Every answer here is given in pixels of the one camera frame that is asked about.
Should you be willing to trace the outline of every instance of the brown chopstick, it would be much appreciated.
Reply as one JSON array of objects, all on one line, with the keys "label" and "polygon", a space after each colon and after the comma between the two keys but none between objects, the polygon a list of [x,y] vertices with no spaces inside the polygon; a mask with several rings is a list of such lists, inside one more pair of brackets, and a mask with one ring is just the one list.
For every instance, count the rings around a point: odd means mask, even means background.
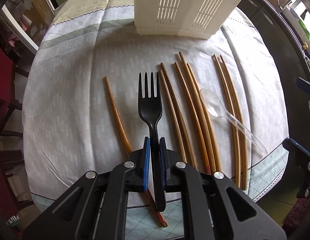
[{"label": "brown chopstick", "polygon": [[188,90],[188,87],[186,85],[184,76],[183,76],[182,71],[181,71],[180,67],[178,66],[177,62],[175,62],[175,67],[176,67],[176,69],[178,71],[178,74],[179,74],[179,76],[181,78],[181,82],[182,82],[182,85],[183,85],[183,88],[184,88],[184,92],[186,94],[187,101],[188,101],[189,107],[190,107],[192,115],[193,115],[193,120],[195,122],[195,126],[196,126],[196,129],[197,129],[197,134],[198,134],[198,137],[199,137],[199,143],[200,143],[201,149],[202,149],[202,156],[203,156],[203,162],[204,162],[204,166],[205,166],[205,172],[209,173],[209,161],[208,161],[208,156],[207,156],[207,150],[206,150],[206,146],[205,146],[203,132],[202,132],[202,130],[200,128],[198,115],[196,113],[196,109],[195,109],[195,106],[194,106],[191,94],[190,94],[190,92]]},{"label": "brown chopstick", "polygon": [[183,140],[182,140],[182,134],[181,134],[181,131],[179,129],[177,116],[176,116],[175,109],[174,109],[174,106],[173,106],[173,101],[172,101],[171,95],[170,95],[169,90],[168,90],[168,86],[167,86],[167,82],[166,82],[164,73],[163,73],[162,70],[160,70],[159,73],[160,73],[160,76],[161,76],[161,78],[163,80],[163,84],[164,84],[165,91],[166,91],[168,105],[169,105],[169,108],[171,109],[171,113],[172,113],[172,117],[173,117],[173,123],[174,123],[176,138],[177,138],[177,144],[178,144],[178,150],[179,150],[179,153],[180,153],[182,161],[187,163],[185,149],[184,149],[184,144],[183,144]]},{"label": "brown chopstick", "polygon": [[[127,136],[126,136],[125,131],[124,131],[124,127],[123,127],[122,122],[120,120],[119,113],[118,113],[118,110],[117,110],[117,107],[116,107],[116,104],[115,104],[114,96],[113,96],[113,93],[112,93],[112,90],[111,90],[111,85],[110,85],[110,82],[109,82],[107,76],[105,76],[105,82],[106,82],[106,85],[107,85],[108,94],[109,94],[110,99],[111,99],[112,109],[113,109],[113,113],[114,113],[114,116],[115,116],[117,127],[119,129],[120,136],[121,136],[122,141],[124,143],[126,152],[127,152],[128,156],[130,156],[130,154],[132,153],[132,148],[131,148],[131,146],[129,144],[129,141],[128,141]],[[150,190],[147,188],[147,190],[145,190],[144,193],[145,193],[149,203],[151,204],[151,207],[153,208],[153,211],[155,212],[159,222],[162,224],[162,226],[164,228],[167,227],[167,223],[165,221],[165,218],[163,217],[161,212],[159,212],[157,210],[157,208],[155,206],[155,201],[154,201],[154,199],[153,199],[153,197],[151,195]]]},{"label": "brown chopstick", "polygon": [[[224,75],[226,78],[226,82],[228,85],[228,88],[230,90],[231,96],[232,96],[232,101],[233,101],[233,106],[234,106],[234,111],[235,111],[235,117],[237,120],[239,120],[241,123],[243,123],[243,117],[242,117],[242,113],[241,113],[241,109],[240,109],[240,105],[238,102],[238,98],[235,92],[235,87],[234,84],[231,80],[231,76],[230,73],[226,67],[225,61],[222,57],[222,55],[220,55],[221,61],[222,61],[222,65],[223,65],[223,71],[224,71]],[[247,188],[247,149],[246,149],[246,138],[245,135],[238,131],[239,134],[239,139],[240,139],[240,149],[241,149],[241,170],[242,170],[242,179],[241,179],[241,189],[242,190],[246,190]]]},{"label": "brown chopstick", "polygon": [[175,108],[175,113],[176,113],[177,119],[179,121],[180,130],[182,132],[182,135],[185,138],[185,143],[183,143],[184,148],[188,152],[189,160],[191,162],[191,165],[196,168],[194,152],[193,152],[193,149],[191,147],[190,137],[189,137],[188,132],[187,132],[185,121],[184,121],[183,114],[182,114],[182,111],[181,111],[181,107],[179,105],[179,102],[178,102],[175,90],[173,88],[173,84],[171,82],[171,79],[168,76],[168,73],[167,73],[167,70],[165,68],[164,63],[161,63],[160,65],[161,65],[161,67],[163,69],[163,73],[164,73],[164,76],[165,76],[165,79],[166,79],[166,83],[167,83],[168,89],[170,90],[170,95],[171,95],[171,98],[172,98],[172,101],[173,101],[173,106]]},{"label": "brown chopstick", "polygon": [[[231,94],[225,79],[225,75],[223,73],[222,67],[220,65],[220,62],[218,61],[216,55],[213,55],[213,59],[215,61],[215,65],[217,68],[217,71],[220,75],[222,84],[223,84],[223,88],[224,88],[224,92],[226,95],[226,99],[227,99],[227,104],[228,104],[228,111],[230,112],[230,114],[235,115],[234,113],[234,107],[233,107],[233,103],[231,100]],[[239,142],[239,137],[238,137],[238,132],[237,132],[237,128],[232,125],[232,133],[233,133],[233,141],[234,141],[234,154],[235,154],[235,184],[238,187],[241,187],[241,153],[240,153],[240,142]]]},{"label": "brown chopstick", "polygon": [[[188,69],[190,70],[191,76],[192,76],[192,78],[193,78],[193,80],[194,80],[194,84],[195,84],[197,93],[200,95],[198,83],[197,83],[197,81],[196,81],[194,72],[193,72],[193,70],[192,70],[192,68],[191,68],[191,66],[190,66],[189,63],[187,63],[187,66],[188,66]],[[206,123],[207,123],[209,135],[210,135],[210,137],[211,137],[211,142],[212,142],[212,147],[213,147],[213,154],[214,154],[214,160],[215,160],[216,171],[222,171],[221,160],[220,160],[220,157],[219,157],[219,151],[218,151],[218,146],[217,146],[217,142],[216,142],[216,138],[215,138],[215,134],[214,134],[212,122],[211,122],[211,119],[210,119],[210,117],[209,117],[207,108],[206,108],[206,106],[204,105],[204,103],[203,103],[202,100],[201,100],[201,105],[202,105],[202,108],[203,108],[203,111],[204,111],[205,120],[206,120]]]},{"label": "brown chopstick", "polygon": [[207,150],[207,155],[208,155],[210,171],[211,171],[211,173],[214,173],[216,171],[216,166],[215,166],[215,160],[214,160],[213,146],[212,146],[210,134],[209,134],[209,131],[208,131],[207,122],[206,122],[206,119],[205,119],[204,110],[202,108],[202,104],[201,104],[201,101],[200,101],[200,98],[199,98],[199,94],[197,93],[194,80],[193,80],[193,78],[191,76],[190,70],[188,69],[188,66],[186,64],[185,58],[184,58],[184,56],[183,56],[183,54],[181,52],[179,52],[179,55],[181,57],[183,65],[184,65],[184,68],[185,68],[185,71],[186,71],[186,74],[187,74],[187,78],[188,78],[188,81],[190,83],[191,90],[192,90],[192,93],[193,93],[193,98],[194,98],[194,101],[195,101],[196,111],[197,111],[197,113],[199,115],[199,123],[200,123],[200,126],[202,128],[202,132],[203,132],[203,136],[204,136],[204,141],[205,141],[205,145],[206,145],[206,150]]}]

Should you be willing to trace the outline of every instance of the fork head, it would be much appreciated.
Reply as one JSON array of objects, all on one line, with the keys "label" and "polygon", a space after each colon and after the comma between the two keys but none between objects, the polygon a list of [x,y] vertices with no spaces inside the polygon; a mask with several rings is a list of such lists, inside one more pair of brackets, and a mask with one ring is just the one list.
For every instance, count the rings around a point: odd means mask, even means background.
[{"label": "fork head", "polygon": [[159,76],[156,75],[156,96],[154,93],[154,77],[151,73],[151,97],[148,95],[147,73],[145,73],[145,97],[142,94],[142,74],[139,73],[138,81],[138,114],[150,128],[156,128],[162,117],[162,101],[159,90]]}]

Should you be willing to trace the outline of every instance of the silver screw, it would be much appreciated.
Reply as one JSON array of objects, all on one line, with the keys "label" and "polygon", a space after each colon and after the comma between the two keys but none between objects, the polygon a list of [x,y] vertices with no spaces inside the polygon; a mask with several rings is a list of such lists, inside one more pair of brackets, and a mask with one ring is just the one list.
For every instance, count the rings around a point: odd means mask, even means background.
[{"label": "silver screw", "polygon": [[222,179],[222,178],[224,178],[224,174],[219,172],[219,171],[217,171],[217,172],[214,173],[214,177],[217,178],[217,179]]},{"label": "silver screw", "polygon": [[96,172],[94,172],[94,171],[88,171],[88,172],[86,172],[85,176],[86,176],[86,178],[88,178],[88,179],[93,179],[93,178],[95,178],[95,176],[96,176]]},{"label": "silver screw", "polygon": [[133,162],[125,162],[124,166],[128,169],[133,168],[135,166],[135,163]]},{"label": "silver screw", "polygon": [[183,162],[177,162],[177,163],[175,163],[175,166],[177,168],[184,169],[186,167],[186,164]]}]

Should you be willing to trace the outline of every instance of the green stripe on tablecloth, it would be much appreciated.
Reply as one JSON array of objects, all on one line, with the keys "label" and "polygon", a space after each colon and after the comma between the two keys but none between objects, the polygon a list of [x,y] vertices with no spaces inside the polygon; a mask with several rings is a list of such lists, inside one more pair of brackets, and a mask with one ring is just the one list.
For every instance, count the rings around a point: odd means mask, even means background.
[{"label": "green stripe on tablecloth", "polygon": [[106,21],[106,22],[102,22],[102,23],[92,24],[92,25],[89,25],[85,28],[75,30],[75,31],[69,32],[67,34],[61,35],[60,37],[57,37],[57,38],[54,38],[54,39],[51,39],[48,41],[43,41],[40,44],[38,50],[48,49],[48,48],[53,47],[59,43],[62,43],[64,41],[69,41],[73,38],[82,36],[82,35],[87,34],[87,33],[98,32],[100,30],[112,28],[112,27],[124,27],[124,26],[130,26],[130,25],[134,25],[134,19],[112,20],[112,21]]}]

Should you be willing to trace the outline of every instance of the fork handle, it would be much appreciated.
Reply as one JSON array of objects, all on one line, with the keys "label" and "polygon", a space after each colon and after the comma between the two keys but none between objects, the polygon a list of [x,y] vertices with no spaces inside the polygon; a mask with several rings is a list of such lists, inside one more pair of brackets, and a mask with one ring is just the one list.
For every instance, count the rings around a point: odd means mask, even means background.
[{"label": "fork handle", "polygon": [[155,205],[160,212],[163,212],[166,208],[166,198],[162,183],[162,167],[160,165],[157,128],[151,129],[150,127],[150,141]]}]

